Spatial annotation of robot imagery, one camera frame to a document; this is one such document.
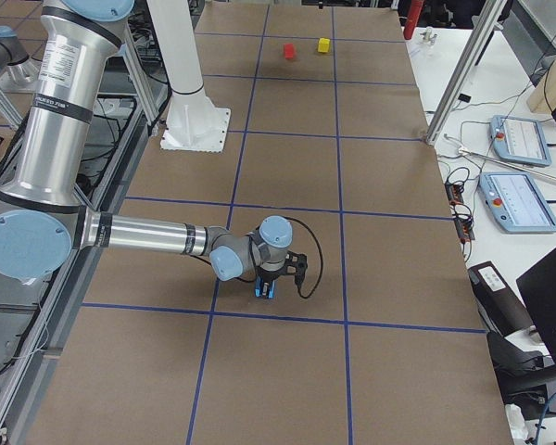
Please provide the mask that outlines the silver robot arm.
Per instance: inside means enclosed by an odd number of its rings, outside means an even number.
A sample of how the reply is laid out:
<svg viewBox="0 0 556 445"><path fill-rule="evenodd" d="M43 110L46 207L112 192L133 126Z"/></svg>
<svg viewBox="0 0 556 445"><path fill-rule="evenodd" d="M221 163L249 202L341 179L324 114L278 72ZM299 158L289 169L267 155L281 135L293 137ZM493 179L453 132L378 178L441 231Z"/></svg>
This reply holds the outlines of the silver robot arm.
<svg viewBox="0 0 556 445"><path fill-rule="evenodd" d="M6 73L7 83L16 90L32 89L41 63L33 60L15 31L0 25L0 74Z"/></svg>
<svg viewBox="0 0 556 445"><path fill-rule="evenodd" d="M275 280L297 284L307 264L291 251L293 230L270 216L238 237L219 226L136 219L96 211L74 186L107 60L121 48L130 1L47 1L48 33L38 86L11 181L0 186L0 274L22 282L58 269L74 249L141 248L209 259L228 281L253 272L269 299Z"/></svg>

